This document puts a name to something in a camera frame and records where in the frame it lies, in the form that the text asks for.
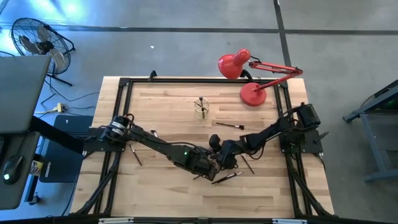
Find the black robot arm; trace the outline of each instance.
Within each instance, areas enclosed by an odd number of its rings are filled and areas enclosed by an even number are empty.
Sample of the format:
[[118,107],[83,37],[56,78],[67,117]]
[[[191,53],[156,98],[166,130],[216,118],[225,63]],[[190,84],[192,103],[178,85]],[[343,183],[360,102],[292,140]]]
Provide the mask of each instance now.
[[140,126],[134,125],[128,132],[128,140],[137,141],[159,153],[179,168],[192,174],[204,176],[213,180],[218,172],[218,165],[213,159],[212,152],[189,143],[169,143],[144,131]]
[[[300,126],[294,125],[292,113],[297,113]],[[220,145],[220,138],[214,134],[209,140],[211,149],[196,146],[189,142],[167,142],[143,130],[133,123],[127,116],[119,116],[107,126],[103,139],[108,142],[125,144],[127,141],[137,141],[159,153],[165,155],[177,167],[192,174],[213,180],[215,175],[223,169],[236,167],[235,155],[246,153],[254,155],[264,148],[266,142],[280,133],[287,131],[304,132],[314,129],[320,124],[312,105],[292,108],[286,111],[286,116],[279,118],[260,133],[240,136],[240,140],[225,140]]]

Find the wooden tabletop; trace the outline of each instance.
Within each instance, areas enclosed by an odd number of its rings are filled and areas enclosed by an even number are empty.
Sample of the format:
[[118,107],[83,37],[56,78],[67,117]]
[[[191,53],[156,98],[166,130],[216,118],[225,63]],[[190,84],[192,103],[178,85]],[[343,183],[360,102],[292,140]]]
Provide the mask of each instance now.
[[[111,121],[120,77],[104,77],[95,111],[93,127]],[[288,81],[292,106],[308,102],[304,81]],[[149,131],[156,129],[166,141],[187,141],[208,147],[212,134],[221,140],[239,139],[257,133],[278,118],[273,88],[267,88],[266,102],[259,107],[244,105],[239,98],[243,84],[209,83],[135,83],[129,112],[134,122]],[[195,117],[193,101],[204,96],[210,102],[209,117]],[[124,107],[124,90],[120,113]],[[220,126],[216,122],[245,125],[245,130]],[[132,142],[143,166],[127,147],[122,154],[114,195],[112,216],[134,217],[233,217],[259,218],[294,216],[285,158],[277,138],[267,142],[264,155],[254,161],[245,156],[254,169],[252,174],[240,156],[239,168],[220,172],[216,179],[234,171],[243,175],[211,185],[209,180],[175,167],[162,154]],[[83,161],[71,212],[89,199],[98,185],[104,153],[96,152]],[[324,208],[333,213],[328,184],[320,160],[303,154],[307,184]],[[105,189],[102,209],[106,204]],[[298,191],[304,211],[301,191]]]

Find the pen holder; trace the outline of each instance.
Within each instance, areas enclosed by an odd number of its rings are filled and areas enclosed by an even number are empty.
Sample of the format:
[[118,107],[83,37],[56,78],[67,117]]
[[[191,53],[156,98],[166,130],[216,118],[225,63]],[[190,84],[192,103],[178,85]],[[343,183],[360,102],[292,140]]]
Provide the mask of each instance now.
[[206,98],[194,101],[195,117],[198,119],[206,119],[209,116],[210,103]]

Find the mouse pad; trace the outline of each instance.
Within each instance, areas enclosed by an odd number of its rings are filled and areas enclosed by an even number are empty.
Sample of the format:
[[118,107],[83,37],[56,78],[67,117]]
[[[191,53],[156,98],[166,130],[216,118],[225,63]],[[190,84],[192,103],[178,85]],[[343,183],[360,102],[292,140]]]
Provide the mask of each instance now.
[[[58,115],[54,127],[70,133],[85,135],[93,122],[92,116]],[[44,183],[74,182],[80,173],[83,156],[77,154],[56,142],[45,140],[44,164],[39,180]]]

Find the lamp arm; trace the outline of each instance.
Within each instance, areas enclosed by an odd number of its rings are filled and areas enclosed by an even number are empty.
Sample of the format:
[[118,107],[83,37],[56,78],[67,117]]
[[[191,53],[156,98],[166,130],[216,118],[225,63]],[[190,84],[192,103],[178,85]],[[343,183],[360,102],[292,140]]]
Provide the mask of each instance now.
[[276,79],[272,82],[269,82],[269,83],[263,84],[257,88],[254,88],[253,91],[262,90],[269,86],[273,86],[273,85],[282,83],[290,78],[296,77],[297,75],[301,75],[303,73],[303,70],[301,70],[297,67],[288,67],[288,66],[276,65],[273,63],[266,63],[266,62],[249,62],[249,66],[251,68],[265,70],[265,71],[269,71],[272,73],[286,74],[286,76],[283,78]]

